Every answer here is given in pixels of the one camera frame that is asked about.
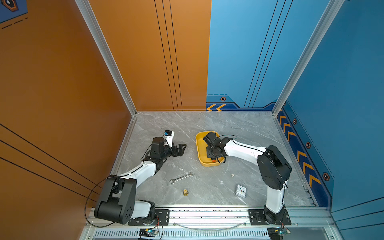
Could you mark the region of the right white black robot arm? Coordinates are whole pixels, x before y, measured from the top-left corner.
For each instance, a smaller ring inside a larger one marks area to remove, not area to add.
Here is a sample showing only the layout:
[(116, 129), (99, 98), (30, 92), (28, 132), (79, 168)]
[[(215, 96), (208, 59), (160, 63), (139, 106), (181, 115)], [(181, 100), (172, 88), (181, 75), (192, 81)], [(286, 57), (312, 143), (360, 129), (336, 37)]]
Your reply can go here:
[(255, 147), (237, 142), (233, 138), (220, 138), (216, 132), (202, 132), (196, 135), (199, 161), (205, 167), (224, 164), (227, 157), (236, 157), (259, 167), (267, 185), (267, 199), (263, 217), (269, 225), (283, 222), (286, 213), (285, 189), (292, 167), (276, 146)]

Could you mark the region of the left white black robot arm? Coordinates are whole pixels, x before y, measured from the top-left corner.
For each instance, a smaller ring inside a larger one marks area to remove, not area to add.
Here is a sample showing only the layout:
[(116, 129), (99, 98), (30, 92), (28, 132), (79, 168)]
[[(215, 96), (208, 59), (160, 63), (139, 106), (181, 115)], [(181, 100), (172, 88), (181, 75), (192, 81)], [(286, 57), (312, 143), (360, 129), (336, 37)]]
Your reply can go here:
[(176, 146), (164, 137), (153, 138), (137, 167), (121, 175), (110, 175), (104, 180), (94, 210), (95, 218), (122, 225), (131, 219), (151, 224), (155, 220), (155, 204), (137, 200), (137, 188), (157, 174), (168, 158), (183, 156), (186, 147), (186, 144)]

